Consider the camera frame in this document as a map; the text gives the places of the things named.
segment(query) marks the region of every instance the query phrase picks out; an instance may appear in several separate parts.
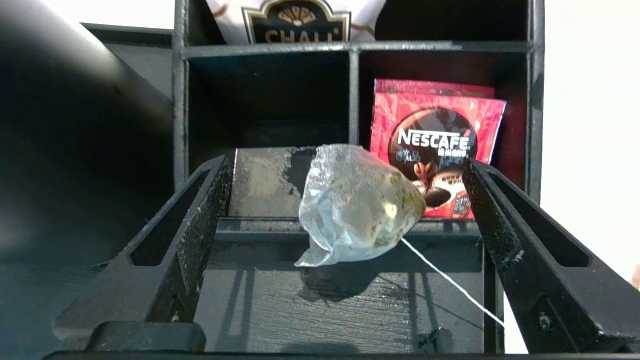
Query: black surface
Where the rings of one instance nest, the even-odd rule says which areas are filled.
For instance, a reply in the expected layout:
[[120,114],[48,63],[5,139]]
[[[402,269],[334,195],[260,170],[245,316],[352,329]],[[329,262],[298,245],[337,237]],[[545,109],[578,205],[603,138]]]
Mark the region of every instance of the black surface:
[[0,357],[57,316],[172,193],[171,104],[80,24],[0,1]]
[[128,44],[171,48],[173,30],[113,26],[105,24],[82,24],[93,36],[104,44]]
[[463,181],[529,352],[619,352],[640,343],[640,292],[495,168]]
[[229,182],[224,156],[198,168],[57,317],[54,333],[65,348],[84,349],[96,326],[104,322],[192,321]]
[[202,351],[207,339],[195,323],[106,322],[98,325],[87,351]]

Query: black shelf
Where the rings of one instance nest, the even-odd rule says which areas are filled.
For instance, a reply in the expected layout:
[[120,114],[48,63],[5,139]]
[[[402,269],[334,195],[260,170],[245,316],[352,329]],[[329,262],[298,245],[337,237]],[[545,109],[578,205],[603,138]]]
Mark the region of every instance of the black shelf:
[[183,57],[214,58],[262,54],[312,53],[330,51],[464,51],[481,53],[528,53],[532,45],[516,42],[459,42],[459,41],[378,41],[370,43],[292,43],[255,45],[200,45],[183,50]]
[[[296,216],[314,148],[368,147],[375,78],[494,87],[508,107],[492,165],[540,197],[543,1],[388,0],[385,8],[377,42],[226,45],[204,0],[176,2],[175,183],[219,154],[234,164],[195,318],[207,351],[419,352],[418,339],[438,326],[451,332],[451,352],[502,351],[502,330],[426,266],[403,266],[410,260],[402,246],[337,267],[354,275],[292,266],[308,242]],[[502,313],[502,292],[474,221],[421,220],[407,238]],[[324,281],[311,300],[304,297],[314,290],[305,282],[310,272]],[[379,277],[390,279],[388,273],[407,297],[385,297]],[[418,284],[423,278],[426,286]],[[372,330],[384,326],[391,330]],[[333,346],[335,334],[353,341]]]

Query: wood grain surface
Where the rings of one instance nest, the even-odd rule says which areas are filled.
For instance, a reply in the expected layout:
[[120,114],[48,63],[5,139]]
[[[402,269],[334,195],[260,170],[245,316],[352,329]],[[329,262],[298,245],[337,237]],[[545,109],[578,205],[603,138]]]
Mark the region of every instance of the wood grain surface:
[[41,359],[61,350],[53,319],[98,273],[97,267],[0,264],[0,359]]
[[[483,298],[473,243],[416,243],[476,299]],[[214,244],[195,322],[206,351],[424,352],[441,327],[441,352],[482,352],[483,314],[406,247],[379,258],[295,268],[299,241]]]

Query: tea bag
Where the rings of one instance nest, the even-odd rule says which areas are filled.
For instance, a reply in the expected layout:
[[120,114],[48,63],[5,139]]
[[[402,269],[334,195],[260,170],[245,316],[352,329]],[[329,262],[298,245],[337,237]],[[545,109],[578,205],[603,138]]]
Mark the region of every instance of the tea bag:
[[396,246],[425,208],[411,181],[365,149],[321,146],[311,162],[299,210],[310,247],[296,266],[380,256]]

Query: white wall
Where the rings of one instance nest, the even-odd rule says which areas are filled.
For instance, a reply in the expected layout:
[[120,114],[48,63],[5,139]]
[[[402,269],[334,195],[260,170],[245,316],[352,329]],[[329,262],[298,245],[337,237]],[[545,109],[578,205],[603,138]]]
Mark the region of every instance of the white wall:
[[46,0],[78,22],[173,29],[175,0]]
[[[80,22],[173,28],[173,0],[48,0]],[[549,0],[541,204],[625,279],[640,263],[640,2]],[[525,352],[513,315],[508,352]]]

